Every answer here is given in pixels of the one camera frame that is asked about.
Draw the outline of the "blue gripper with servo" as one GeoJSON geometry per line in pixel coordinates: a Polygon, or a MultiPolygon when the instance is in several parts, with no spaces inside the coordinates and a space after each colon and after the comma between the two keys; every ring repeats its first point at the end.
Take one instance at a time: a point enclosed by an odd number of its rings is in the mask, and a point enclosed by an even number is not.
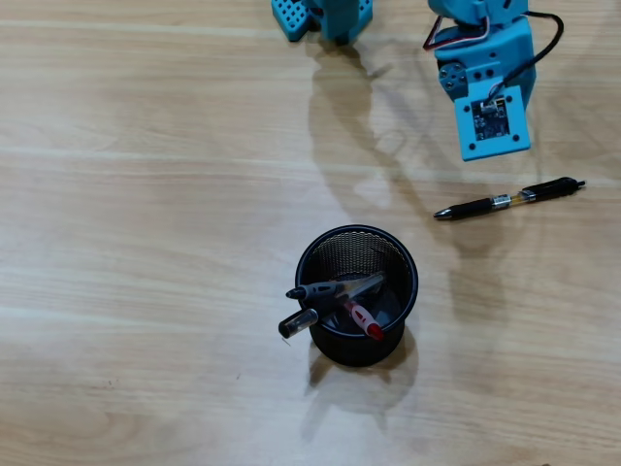
{"type": "Polygon", "coordinates": [[[511,24],[494,26],[485,39],[469,41],[481,35],[479,27],[467,30],[453,26],[440,31],[436,39],[440,42],[461,39],[435,51],[439,68],[439,82],[451,100],[468,95],[469,86],[490,79],[498,83],[518,66],[534,57],[532,29],[525,17],[511,24]]]}

